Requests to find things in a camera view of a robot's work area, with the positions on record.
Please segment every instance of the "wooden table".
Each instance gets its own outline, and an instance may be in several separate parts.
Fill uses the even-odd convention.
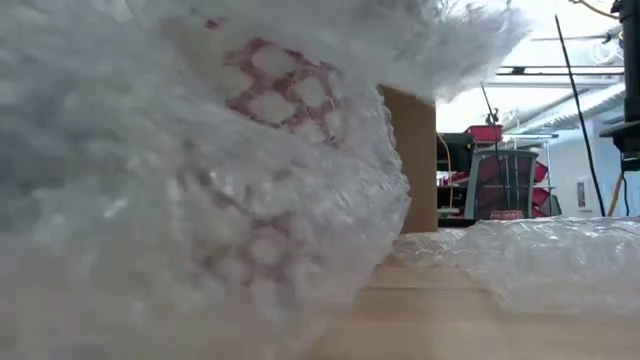
[[[458,269],[387,262],[312,360],[640,359],[640,319],[513,314]]]

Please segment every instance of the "ceiling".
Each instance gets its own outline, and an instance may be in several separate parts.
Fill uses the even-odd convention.
[[[607,11],[613,2],[589,1],[604,11]],[[539,20],[533,33],[506,58],[503,66],[565,66],[553,16],[556,12],[560,18],[563,35],[568,39],[566,45],[572,66],[622,65],[621,52],[616,41],[603,45],[603,38],[571,39],[602,36],[619,26],[617,20],[599,15],[569,0],[541,0],[539,5],[540,7],[534,11],[534,17]],[[613,84],[618,82],[620,77],[606,77],[604,80],[605,83]],[[603,78],[581,76],[579,79],[576,78],[576,81],[588,89],[590,84],[599,83]],[[485,85],[491,107],[499,109],[501,119],[548,106],[572,93],[569,78],[564,76],[497,76]],[[437,112],[438,131],[461,132],[470,125],[483,124],[488,109],[482,90],[477,88],[460,94],[450,103],[438,104]]]

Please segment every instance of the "plastic wrap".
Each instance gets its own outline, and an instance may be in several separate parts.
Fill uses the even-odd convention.
[[[405,238],[396,253],[414,265],[440,259],[460,266],[508,310],[640,313],[637,219],[485,221],[464,236],[445,233],[444,241],[427,235]],[[424,248],[436,251],[409,251]]]

